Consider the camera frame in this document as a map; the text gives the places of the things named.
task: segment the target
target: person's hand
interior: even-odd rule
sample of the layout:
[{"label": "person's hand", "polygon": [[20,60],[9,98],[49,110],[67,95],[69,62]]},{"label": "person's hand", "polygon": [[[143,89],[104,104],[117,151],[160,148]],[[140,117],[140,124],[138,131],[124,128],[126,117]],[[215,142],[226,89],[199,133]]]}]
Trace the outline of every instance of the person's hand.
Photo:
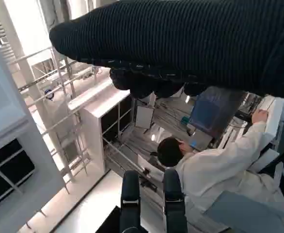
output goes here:
[{"label": "person's hand", "polygon": [[252,115],[252,123],[263,121],[267,122],[268,112],[265,110],[257,109]]}]

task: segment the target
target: computer screen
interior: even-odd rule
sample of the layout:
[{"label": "computer screen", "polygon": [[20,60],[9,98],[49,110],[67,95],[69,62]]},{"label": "computer screen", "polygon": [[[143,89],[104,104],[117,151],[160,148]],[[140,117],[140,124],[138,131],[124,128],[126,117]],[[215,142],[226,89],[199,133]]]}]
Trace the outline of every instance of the computer screen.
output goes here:
[{"label": "computer screen", "polygon": [[190,114],[189,124],[218,139],[244,98],[245,93],[242,91],[209,87],[198,96]]}]

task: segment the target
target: dark hair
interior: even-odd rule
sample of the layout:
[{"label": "dark hair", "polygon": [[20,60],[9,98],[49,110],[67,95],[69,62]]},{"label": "dark hair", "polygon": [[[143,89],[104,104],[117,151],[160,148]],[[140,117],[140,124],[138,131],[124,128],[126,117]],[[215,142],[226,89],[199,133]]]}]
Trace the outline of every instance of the dark hair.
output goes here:
[{"label": "dark hair", "polygon": [[160,163],[164,166],[175,166],[183,158],[179,145],[179,141],[174,137],[167,137],[158,145],[157,153],[152,152],[151,155],[157,156]]}]

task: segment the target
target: white pillar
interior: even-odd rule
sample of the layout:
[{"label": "white pillar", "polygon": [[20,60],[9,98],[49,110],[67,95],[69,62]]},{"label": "white pillar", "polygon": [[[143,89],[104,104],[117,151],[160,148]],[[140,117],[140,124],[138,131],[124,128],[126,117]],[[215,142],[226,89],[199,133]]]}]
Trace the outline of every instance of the white pillar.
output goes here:
[{"label": "white pillar", "polygon": [[[9,12],[7,10],[7,7],[4,3],[4,0],[0,0],[0,21],[5,29],[6,36],[10,42],[10,45],[12,47],[12,50],[14,51],[14,54],[17,58],[23,57],[25,54],[23,52],[21,43],[19,41],[18,35],[16,33],[16,30],[14,28],[14,24],[10,18]],[[34,81],[34,74],[32,72],[32,69],[27,62],[27,60],[21,60],[18,62],[20,71],[25,79],[26,83],[31,83]],[[32,97],[33,100],[36,100],[41,97],[41,93],[36,85],[33,85],[29,87],[29,95]],[[36,103],[37,111],[45,125],[45,127],[48,129],[51,126],[53,126],[53,123],[48,115],[48,110],[46,109],[44,102],[39,101]],[[64,164],[64,168],[67,170],[69,176],[71,179],[74,179],[73,174],[69,168],[67,159],[64,155],[64,151],[60,145],[60,141],[57,137],[57,134],[54,130],[49,132],[49,137],[52,140],[52,143],[59,154],[59,156],[62,159],[62,162]]]}]

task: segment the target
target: dark knit sleeve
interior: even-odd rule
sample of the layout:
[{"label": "dark knit sleeve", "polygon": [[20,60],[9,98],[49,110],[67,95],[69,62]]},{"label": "dark knit sleeve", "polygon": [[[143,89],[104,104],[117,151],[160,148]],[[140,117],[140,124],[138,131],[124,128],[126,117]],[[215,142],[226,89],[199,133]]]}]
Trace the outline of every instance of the dark knit sleeve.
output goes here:
[{"label": "dark knit sleeve", "polygon": [[284,97],[284,0],[120,0],[50,40],[81,62]]}]

